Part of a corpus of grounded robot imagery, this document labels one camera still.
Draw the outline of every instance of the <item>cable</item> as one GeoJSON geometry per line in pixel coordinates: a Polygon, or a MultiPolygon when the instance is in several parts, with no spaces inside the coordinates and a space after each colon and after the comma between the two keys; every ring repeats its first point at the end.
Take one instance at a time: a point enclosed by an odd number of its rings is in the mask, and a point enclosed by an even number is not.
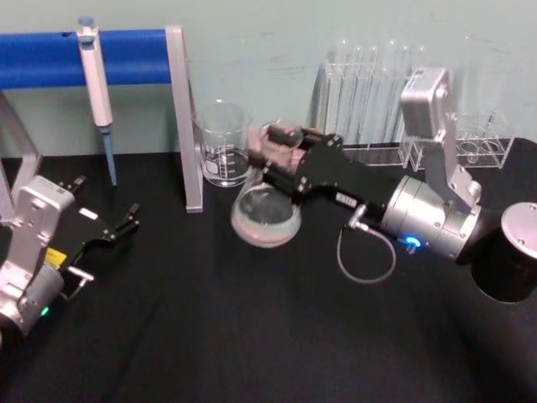
{"type": "Polygon", "coordinates": [[[355,283],[362,284],[362,285],[373,285],[378,284],[382,281],[385,281],[395,270],[395,264],[397,263],[397,255],[395,254],[394,246],[391,242],[389,242],[388,238],[386,238],[384,235],[382,235],[379,231],[376,231],[372,228],[368,228],[367,230],[362,229],[365,233],[371,233],[374,237],[379,238],[381,241],[386,243],[388,245],[388,249],[392,254],[392,264],[389,267],[388,271],[384,273],[383,275],[380,275],[377,278],[374,279],[362,279],[360,277],[356,277],[355,275],[351,275],[345,268],[345,265],[343,265],[343,262],[341,261],[341,239],[343,238],[343,231],[345,230],[345,227],[342,227],[339,236],[337,237],[337,263],[339,264],[339,268],[343,272],[343,274],[351,281],[354,281],[355,283]]]}

